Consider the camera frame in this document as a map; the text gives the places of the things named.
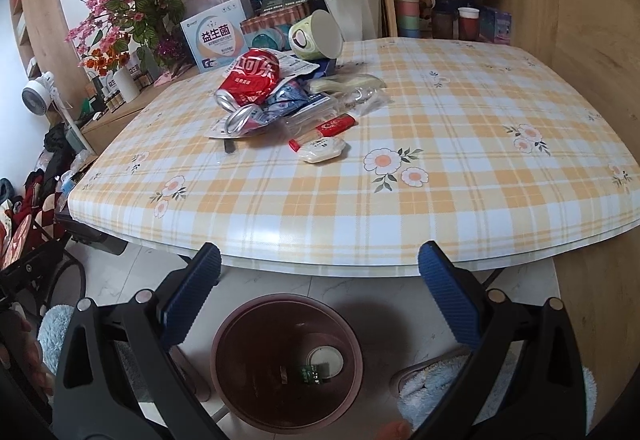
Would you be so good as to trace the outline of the colourful marker blister pack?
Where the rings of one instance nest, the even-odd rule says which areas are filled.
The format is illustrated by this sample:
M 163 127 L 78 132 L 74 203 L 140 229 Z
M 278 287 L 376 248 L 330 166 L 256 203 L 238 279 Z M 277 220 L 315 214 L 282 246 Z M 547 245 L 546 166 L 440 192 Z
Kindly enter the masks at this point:
M 228 117 L 222 117 L 205 130 L 204 136 L 209 139 L 236 139 L 242 138 L 249 132 L 249 129 L 242 129 L 238 124 L 229 123 Z

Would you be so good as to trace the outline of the low wooden sideboard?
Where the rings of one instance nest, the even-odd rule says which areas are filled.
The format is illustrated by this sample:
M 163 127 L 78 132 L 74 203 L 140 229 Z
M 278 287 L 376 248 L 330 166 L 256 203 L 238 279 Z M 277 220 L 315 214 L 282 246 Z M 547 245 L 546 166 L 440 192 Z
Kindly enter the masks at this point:
M 81 128 L 82 136 L 89 142 L 93 152 L 100 155 L 111 142 L 125 129 L 125 127 L 137 117 L 137 115 L 148 106 L 153 100 L 160 96 L 169 86 L 174 86 L 179 82 L 193 78 L 198 75 L 198 69 L 192 67 L 174 78 L 171 82 L 145 88 L 143 92 L 131 102 L 126 102 L 114 112 L 108 112 L 98 119 L 92 121 Z

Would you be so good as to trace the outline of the stack of pastel cups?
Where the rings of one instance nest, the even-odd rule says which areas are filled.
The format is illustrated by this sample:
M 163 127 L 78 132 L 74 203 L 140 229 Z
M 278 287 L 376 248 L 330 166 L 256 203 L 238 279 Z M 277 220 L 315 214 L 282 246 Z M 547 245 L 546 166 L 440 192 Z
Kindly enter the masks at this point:
M 399 35 L 420 37 L 419 0 L 395 0 Z

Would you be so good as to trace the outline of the orange flower white vase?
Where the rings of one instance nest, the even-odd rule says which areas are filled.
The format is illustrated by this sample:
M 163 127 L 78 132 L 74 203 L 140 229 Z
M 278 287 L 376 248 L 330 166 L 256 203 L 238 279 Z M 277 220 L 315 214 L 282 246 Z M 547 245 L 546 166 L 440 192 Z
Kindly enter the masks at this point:
M 130 53 L 127 50 L 111 45 L 91 50 L 80 63 L 85 69 L 96 73 L 99 78 L 111 78 L 122 100 L 128 104 L 140 95 L 140 89 L 128 69 L 129 60 Z

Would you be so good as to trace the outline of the striped teal gift box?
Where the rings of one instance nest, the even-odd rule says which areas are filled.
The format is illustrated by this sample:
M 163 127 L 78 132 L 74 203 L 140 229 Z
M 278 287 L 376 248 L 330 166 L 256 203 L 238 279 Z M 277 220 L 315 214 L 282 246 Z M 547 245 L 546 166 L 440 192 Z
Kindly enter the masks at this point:
M 288 32 L 295 23 L 309 15 L 310 7 L 305 2 L 244 20 L 240 28 L 248 48 L 287 52 L 291 49 Z

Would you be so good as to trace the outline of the red chopstick wrapper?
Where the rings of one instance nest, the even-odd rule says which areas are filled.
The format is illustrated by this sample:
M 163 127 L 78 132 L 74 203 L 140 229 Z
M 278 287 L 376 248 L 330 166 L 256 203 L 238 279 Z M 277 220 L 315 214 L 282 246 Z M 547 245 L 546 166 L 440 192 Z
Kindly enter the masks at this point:
M 333 119 L 329 119 L 316 128 L 307 131 L 306 134 L 302 136 L 296 137 L 288 141 L 288 146 L 294 151 L 298 152 L 303 145 L 306 143 L 317 140 L 323 137 L 335 137 L 339 134 L 344 133 L 344 131 L 348 130 L 350 127 L 353 127 L 357 124 L 356 119 L 349 114 L 343 114 Z

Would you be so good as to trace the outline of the small black marker cap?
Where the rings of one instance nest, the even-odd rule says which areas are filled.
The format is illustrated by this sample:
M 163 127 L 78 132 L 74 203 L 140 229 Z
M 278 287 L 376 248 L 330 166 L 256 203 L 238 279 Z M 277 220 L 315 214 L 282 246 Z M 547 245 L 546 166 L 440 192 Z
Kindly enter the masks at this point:
M 235 144 L 232 140 L 224 141 L 224 151 L 227 153 L 233 153 L 235 151 Z

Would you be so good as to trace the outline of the crushed red cola can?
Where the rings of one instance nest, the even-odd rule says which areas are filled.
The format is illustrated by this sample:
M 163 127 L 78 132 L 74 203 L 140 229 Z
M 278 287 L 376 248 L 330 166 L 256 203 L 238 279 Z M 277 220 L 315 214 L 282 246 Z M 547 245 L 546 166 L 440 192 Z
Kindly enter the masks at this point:
M 236 59 L 216 90 L 220 108 L 233 112 L 249 104 L 262 104 L 280 83 L 277 56 L 264 49 L 250 49 Z

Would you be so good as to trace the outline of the yellowish plastic wrapper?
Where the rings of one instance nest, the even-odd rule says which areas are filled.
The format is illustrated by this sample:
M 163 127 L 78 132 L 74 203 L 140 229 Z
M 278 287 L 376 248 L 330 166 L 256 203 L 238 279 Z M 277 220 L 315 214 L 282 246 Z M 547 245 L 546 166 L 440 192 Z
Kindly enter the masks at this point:
M 385 88 L 386 83 L 371 74 L 347 74 L 313 78 L 306 83 L 311 94 L 350 93 L 359 88 Z

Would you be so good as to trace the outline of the clear plastic floss box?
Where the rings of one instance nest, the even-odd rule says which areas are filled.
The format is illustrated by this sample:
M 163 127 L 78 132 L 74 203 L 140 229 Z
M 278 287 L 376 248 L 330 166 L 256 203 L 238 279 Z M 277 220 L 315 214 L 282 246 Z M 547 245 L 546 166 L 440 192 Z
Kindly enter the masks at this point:
M 314 95 L 309 104 L 282 119 L 281 129 L 288 138 L 298 137 L 346 111 L 345 102 L 341 98 L 326 94 Z

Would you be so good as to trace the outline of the small blue carton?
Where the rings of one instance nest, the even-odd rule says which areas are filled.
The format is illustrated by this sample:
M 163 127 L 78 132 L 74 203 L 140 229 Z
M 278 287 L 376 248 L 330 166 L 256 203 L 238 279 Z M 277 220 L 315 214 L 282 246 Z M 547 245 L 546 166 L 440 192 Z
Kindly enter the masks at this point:
M 511 44 L 512 16 L 492 7 L 480 8 L 480 39 L 485 43 Z

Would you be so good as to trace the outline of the crushed blue drink can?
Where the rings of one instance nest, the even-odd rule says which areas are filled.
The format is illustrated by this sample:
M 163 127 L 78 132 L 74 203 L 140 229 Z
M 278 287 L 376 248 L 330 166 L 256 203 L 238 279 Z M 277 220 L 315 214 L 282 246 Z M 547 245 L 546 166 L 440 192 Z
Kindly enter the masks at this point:
M 295 80 L 272 92 L 262 104 L 247 104 L 227 117 L 224 130 L 232 137 L 244 136 L 264 128 L 306 107 L 310 98 Z

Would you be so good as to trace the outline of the white plastic sauce packet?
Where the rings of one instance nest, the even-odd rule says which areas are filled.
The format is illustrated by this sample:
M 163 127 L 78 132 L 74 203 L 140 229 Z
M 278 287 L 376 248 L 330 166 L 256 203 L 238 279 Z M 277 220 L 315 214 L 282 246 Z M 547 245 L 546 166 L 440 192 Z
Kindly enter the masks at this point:
M 308 164 L 320 164 L 337 159 L 346 148 L 346 142 L 337 137 L 321 137 L 302 145 L 297 155 Z

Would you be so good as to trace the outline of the wooden shelf unit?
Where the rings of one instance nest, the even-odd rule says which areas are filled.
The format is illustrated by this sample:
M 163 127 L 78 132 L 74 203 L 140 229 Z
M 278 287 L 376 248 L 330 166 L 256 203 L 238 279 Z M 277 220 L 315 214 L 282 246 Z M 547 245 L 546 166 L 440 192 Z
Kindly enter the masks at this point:
M 482 0 L 510 12 L 512 42 L 547 63 L 639 148 L 639 0 Z M 602 418 L 639 364 L 639 234 L 555 258 L 582 361 Z

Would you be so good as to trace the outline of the small clear plastic bag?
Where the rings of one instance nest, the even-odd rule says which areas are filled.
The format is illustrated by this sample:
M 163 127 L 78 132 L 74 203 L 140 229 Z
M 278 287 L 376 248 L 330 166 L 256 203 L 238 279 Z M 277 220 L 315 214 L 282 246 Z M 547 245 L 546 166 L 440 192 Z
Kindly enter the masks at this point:
M 344 107 L 348 114 L 363 117 L 387 107 L 391 102 L 383 88 L 357 88 L 346 95 Z

